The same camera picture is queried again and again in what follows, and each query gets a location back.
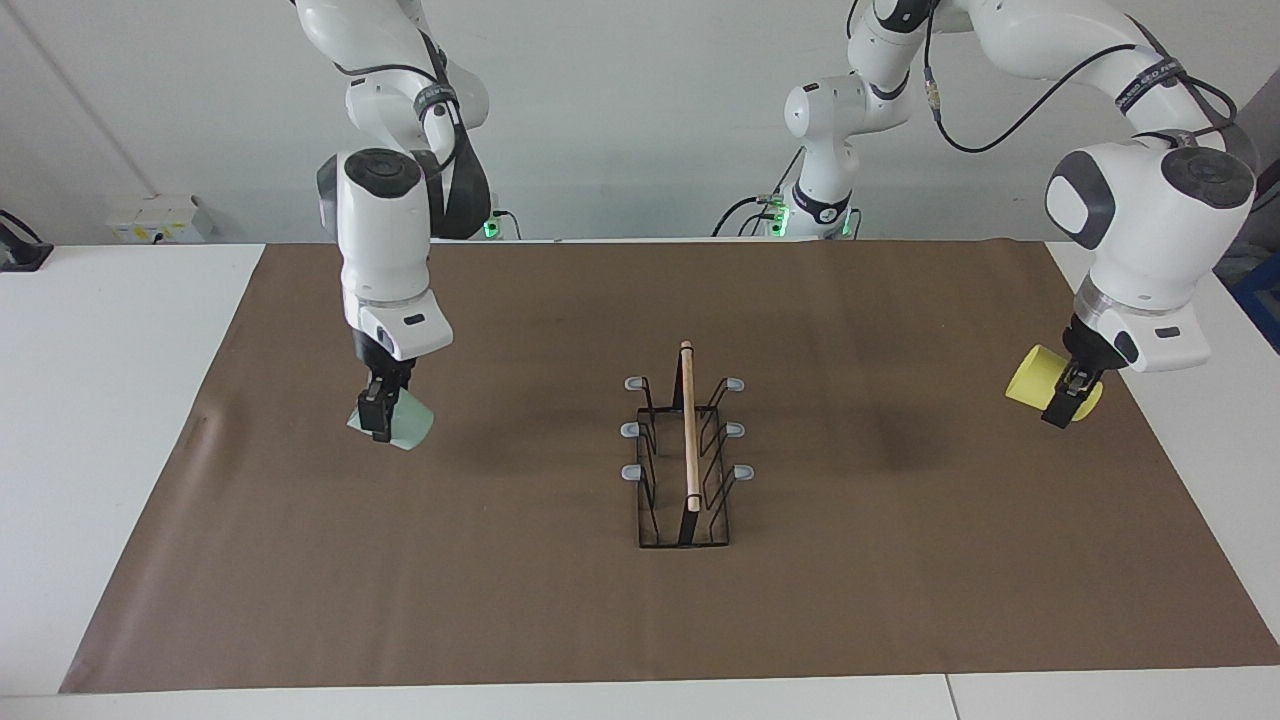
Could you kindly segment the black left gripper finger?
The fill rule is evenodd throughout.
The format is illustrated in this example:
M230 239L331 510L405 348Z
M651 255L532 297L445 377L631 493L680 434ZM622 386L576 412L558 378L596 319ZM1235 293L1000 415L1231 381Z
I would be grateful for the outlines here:
M1041 420L1066 429L1088 416L1098 401L1100 372L1087 366L1065 366L1041 413Z

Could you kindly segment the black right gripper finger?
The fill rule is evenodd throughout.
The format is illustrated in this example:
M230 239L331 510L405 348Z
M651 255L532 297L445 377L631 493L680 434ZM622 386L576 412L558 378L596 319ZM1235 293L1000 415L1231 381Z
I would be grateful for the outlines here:
M358 396L358 428L379 443L390 443L401 383L396 377L372 375Z

